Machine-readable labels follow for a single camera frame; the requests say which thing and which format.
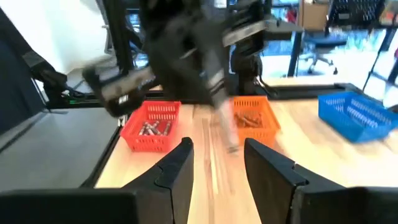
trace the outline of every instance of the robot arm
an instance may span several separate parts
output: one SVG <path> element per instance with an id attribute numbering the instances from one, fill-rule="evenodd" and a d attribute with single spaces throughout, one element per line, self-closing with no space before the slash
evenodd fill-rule
<path id="1" fill-rule="evenodd" d="M 229 68 L 224 47 L 237 44 L 238 53 L 247 57 L 264 48 L 264 30 L 278 22 L 265 20 L 262 1 L 240 1 L 224 23 L 207 18 L 200 1 L 140 1 L 140 21 L 149 59 L 149 66 L 140 70 L 131 66 L 125 17 L 120 13 L 125 10 L 123 3 L 114 0 L 103 3 L 119 73 L 100 80 L 91 68 L 83 76 L 108 112 L 121 116 L 138 109 L 149 85 L 143 82 L 154 80 L 152 86 L 162 85 L 171 100 L 188 95 L 213 106 L 233 151 L 238 138 L 226 86 Z M 128 100 L 120 103 L 119 99 L 126 95 Z"/>

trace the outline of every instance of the table surface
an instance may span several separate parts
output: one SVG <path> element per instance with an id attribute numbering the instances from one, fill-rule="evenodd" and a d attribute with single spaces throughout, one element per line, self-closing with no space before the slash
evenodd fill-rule
<path id="1" fill-rule="evenodd" d="M 318 83 L 297 78 L 281 83 Z M 318 117 L 317 100 L 272 101 L 281 130 L 274 150 L 346 187 L 398 186 L 398 131 L 383 141 L 350 144 Z M 243 149 L 226 153 L 211 108 L 183 105 L 177 136 L 194 142 L 194 183 L 188 223 L 261 223 L 244 169 Z M 165 154 L 131 152 L 121 138 L 96 185 L 122 187 Z"/>

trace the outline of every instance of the cardboard box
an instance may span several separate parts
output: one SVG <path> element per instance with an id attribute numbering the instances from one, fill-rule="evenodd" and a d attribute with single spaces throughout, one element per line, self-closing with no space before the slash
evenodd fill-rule
<path id="1" fill-rule="evenodd" d="M 298 25 L 305 30 L 324 30 L 328 13 L 328 2 L 312 4 L 300 0 L 297 18 Z"/>

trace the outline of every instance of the black metal frame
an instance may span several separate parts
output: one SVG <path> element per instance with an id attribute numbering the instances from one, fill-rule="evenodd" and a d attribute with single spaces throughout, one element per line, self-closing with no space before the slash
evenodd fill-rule
<path id="1" fill-rule="evenodd" d="M 57 109 L 76 109 L 76 108 L 102 108 L 104 107 L 97 97 L 92 93 L 85 93 L 82 100 L 68 100 L 64 102 L 46 102 L 49 111 Z"/>
<path id="2" fill-rule="evenodd" d="M 289 85 L 289 86 L 269 86 L 262 82 L 263 86 L 256 87 L 257 95 L 266 95 L 269 100 L 302 100 L 315 99 L 319 95 L 338 93 L 341 91 L 361 90 L 350 83 L 334 83 L 331 85 Z"/>
<path id="3" fill-rule="evenodd" d="M 388 76 L 388 78 L 384 78 L 382 75 L 378 74 L 377 72 L 374 71 L 374 67 L 376 66 L 377 60 L 379 59 L 379 56 L 382 52 L 386 52 L 389 50 L 389 47 L 391 45 L 391 42 L 396 34 L 397 28 L 388 28 L 386 30 L 386 35 L 384 36 L 384 39 L 382 41 L 382 44 L 379 48 L 379 50 L 377 51 L 377 56 L 376 59 L 373 62 L 372 68 L 368 73 L 368 77 L 366 78 L 365 84 L 363 85 L 362 91 L 365 90 L 366 85 L 368 84 L 368 81 L 370 79 L 370 77 L 374 77 L 380 80 L 385 81 L 386 83 L 397 87 L 398 85 L 396 84 L 395 80 L 397 78 L 397 74 L 398 74 L 398 60 L 396 60 L 396 62 L 394 63 L 393 68 L 390 71 L 390 74 Z"/>
<path id="4" fill-rule="evenodd" d="M 302 32 L 296 32 L 294 34 L 294 42 L 293 42 L 293 49 L 290 55 L 290 63 L 289 69 L 287 70 L 288 77 L 294 77 L 296 67 L 297 67 L 297 60 L 300 56 L 300 48 L 301 48 L 301 41 L 302 41 Z"/>

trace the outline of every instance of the desk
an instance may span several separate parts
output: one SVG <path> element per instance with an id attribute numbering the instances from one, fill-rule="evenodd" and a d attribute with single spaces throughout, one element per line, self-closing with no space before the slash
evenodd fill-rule
<path id="1" fill-rule="evenodd" d="M 347 187 L 398 186 L 398 131 L 384 141 L 352 145 L 318 118 L 317 100 L 273 101 L 271 106 L 282 127 L 276 151 Z M 226 154 L 211 109 L 183 105 L 179 119 L 178 136 L 191 137 L 195 149 L 188 223 L 260 223 L 246 178 L 243 151 L 237 157 Z M 163 156 L 131 152 L 120 139 L 96 187 L 121 187 Z"/>

